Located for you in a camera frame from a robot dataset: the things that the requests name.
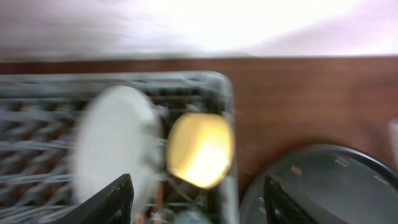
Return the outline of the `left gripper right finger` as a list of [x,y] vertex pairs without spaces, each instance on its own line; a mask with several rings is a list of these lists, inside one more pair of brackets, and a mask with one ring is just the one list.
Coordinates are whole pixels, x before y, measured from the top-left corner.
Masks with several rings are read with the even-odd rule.
[[317,224],[270,175],[264,177],[263,192],[268,224]]

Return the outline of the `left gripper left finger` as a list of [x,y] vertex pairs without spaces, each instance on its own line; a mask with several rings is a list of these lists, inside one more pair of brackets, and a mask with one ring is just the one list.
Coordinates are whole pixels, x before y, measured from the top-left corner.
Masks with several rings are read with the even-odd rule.
[[130,224],[134,187],[123,174],[54,224]]

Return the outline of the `grey plate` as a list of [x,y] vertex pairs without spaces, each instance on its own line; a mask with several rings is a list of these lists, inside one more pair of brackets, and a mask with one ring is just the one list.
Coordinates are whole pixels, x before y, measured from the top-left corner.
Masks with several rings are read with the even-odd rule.
[[153,102],[130,86],[113,86],[81,115],[72,149],[76,198],[84,202],[120,175],[134,187],[131,218],[144,213],[164,168],[162,125]]

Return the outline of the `yellow bowl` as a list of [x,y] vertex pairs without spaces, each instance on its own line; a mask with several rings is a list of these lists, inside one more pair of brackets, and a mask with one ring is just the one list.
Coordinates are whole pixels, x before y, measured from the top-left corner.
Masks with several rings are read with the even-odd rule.
[[170,129],[167,170],[202,189],[218,185],[234,159],[234,133],[218,114],[186,113]]

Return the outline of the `wooden chopstick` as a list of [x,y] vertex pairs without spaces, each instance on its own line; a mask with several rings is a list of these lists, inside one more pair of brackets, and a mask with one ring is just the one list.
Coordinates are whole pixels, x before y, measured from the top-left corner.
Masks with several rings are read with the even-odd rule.
[[165,189],[164,181],[159,181],[155,199],[154,199],[155,213],[153,214],[153,224],[162,224],[163,223],[162,215],[163,215],[163,209],[164,209],[164,189]]

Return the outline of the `light blue cup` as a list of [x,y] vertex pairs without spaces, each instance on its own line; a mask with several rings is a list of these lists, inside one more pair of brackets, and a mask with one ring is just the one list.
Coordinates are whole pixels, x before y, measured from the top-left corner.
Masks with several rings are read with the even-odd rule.
[[185,210],[175,216],[172,224],[212,224],[212,222],[202,212]]

